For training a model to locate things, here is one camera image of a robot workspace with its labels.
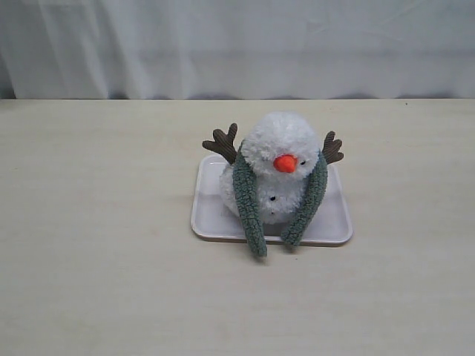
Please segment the white curtain backdrop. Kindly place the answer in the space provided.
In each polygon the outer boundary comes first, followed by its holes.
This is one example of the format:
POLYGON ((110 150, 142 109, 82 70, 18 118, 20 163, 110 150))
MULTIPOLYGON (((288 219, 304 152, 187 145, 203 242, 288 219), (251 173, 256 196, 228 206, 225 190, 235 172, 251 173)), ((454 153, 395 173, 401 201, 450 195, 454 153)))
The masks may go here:
POLYGON ((12 99, 473 98, 472 1, 3 1, 12 99))

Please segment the green knitted scarf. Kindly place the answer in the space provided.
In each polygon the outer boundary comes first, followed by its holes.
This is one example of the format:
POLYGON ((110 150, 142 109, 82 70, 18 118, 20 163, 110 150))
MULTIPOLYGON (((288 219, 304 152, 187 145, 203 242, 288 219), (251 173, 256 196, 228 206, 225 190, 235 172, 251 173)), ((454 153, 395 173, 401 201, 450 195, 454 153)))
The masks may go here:
POLYGON ((322 203, 335 144, 244 139, 220 176, 220 192, 237 215, 251 252, 267 255, 264 225, 282 224, 281 240, 298 246, 322 203))

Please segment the white plush snowman toy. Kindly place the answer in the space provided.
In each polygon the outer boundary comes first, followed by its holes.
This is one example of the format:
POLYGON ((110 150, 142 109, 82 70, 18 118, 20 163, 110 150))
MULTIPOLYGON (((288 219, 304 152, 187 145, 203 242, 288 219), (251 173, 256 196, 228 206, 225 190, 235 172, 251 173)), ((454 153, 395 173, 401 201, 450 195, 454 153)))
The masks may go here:
POLYGON ((287 223, 300 210, 312 213, 326 190, 329 165, 344 157, 335 132, 320 141, 305 118, 289 111, 265 115, 239 145, 237 132, 232 123, 202 142, 226 160, 219 178, 224 205, 237 217, 249 212, 270 225, 287 223))

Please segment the white rectangular plastic tray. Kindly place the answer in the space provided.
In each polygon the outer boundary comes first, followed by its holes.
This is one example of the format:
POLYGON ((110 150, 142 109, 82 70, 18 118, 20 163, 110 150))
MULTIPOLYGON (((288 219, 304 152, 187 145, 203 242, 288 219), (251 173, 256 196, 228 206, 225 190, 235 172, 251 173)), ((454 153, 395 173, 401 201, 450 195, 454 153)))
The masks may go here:
MULTIPOLYGON (((212 242, 245 243, 239 219, 224 205, 219 193, 219 177, 227 161, 216 154, 200 161, 191 209, 191 229, 201 239, 212 242)), ((327 190, 301 245, 339 246, 353 235, 353 224, 335 166, 328 167, 327 190)))

